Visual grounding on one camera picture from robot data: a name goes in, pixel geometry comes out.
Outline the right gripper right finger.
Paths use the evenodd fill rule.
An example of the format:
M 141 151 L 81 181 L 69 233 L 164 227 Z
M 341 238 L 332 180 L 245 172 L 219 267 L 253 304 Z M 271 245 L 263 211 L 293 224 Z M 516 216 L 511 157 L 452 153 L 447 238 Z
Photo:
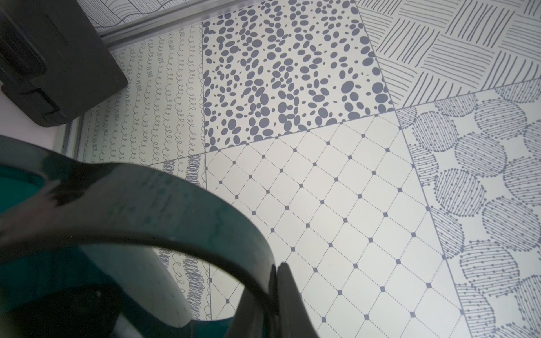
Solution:
M 279 337 L 318 338 L 287 263 L 281 263 L 278 267 L 276 282 Z

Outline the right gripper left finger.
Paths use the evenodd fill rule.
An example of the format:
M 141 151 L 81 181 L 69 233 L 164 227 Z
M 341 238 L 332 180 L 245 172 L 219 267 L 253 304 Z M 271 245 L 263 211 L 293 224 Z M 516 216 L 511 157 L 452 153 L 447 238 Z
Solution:
M 249 291 L 243 291 L 225 338 L 262 338 L 264 323 L 265 313 L 259 301 Z

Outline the dark green watering can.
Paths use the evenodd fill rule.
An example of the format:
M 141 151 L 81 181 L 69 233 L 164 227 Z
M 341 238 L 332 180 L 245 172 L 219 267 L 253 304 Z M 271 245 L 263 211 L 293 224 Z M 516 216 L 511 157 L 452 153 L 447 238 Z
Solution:
M 278 336 L 272 251 L 229 203 L 152 168 L 1 138 L 1 336 L 225 337 L 235 314 L 196 319 L 159 249 L 236 278 L 263 337 Z

